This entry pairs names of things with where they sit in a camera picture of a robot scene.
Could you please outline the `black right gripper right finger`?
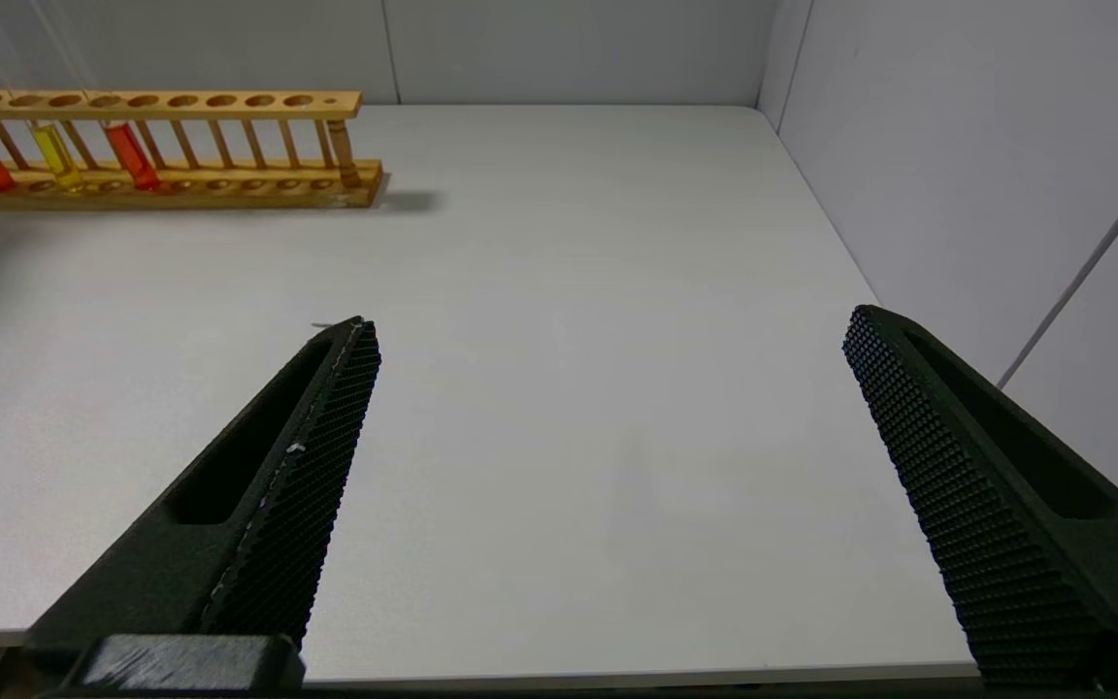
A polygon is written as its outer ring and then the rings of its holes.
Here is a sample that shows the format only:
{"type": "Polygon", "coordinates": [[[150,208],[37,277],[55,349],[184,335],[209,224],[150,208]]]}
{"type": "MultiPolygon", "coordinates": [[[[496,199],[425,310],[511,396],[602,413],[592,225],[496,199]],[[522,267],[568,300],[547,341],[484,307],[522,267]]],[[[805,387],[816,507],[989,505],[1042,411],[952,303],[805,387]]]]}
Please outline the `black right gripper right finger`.
{"type": "Polygon", "coordinates": [[[1118,690],[1118,487],[912,319],[856,306],[842,352],[982,684],[1118,690]]]}

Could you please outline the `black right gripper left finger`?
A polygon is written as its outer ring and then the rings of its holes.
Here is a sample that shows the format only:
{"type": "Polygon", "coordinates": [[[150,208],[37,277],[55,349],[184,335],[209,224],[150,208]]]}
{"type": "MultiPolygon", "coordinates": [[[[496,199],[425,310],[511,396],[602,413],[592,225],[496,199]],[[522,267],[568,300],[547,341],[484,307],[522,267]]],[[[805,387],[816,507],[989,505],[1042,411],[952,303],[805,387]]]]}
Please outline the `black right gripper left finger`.
{"type": "Polygon", "coordinates": [[[25,655],[58,674],[115,634],[301,645],[381,362],[363,317],[311,338],[36,620],[25,655]]]}

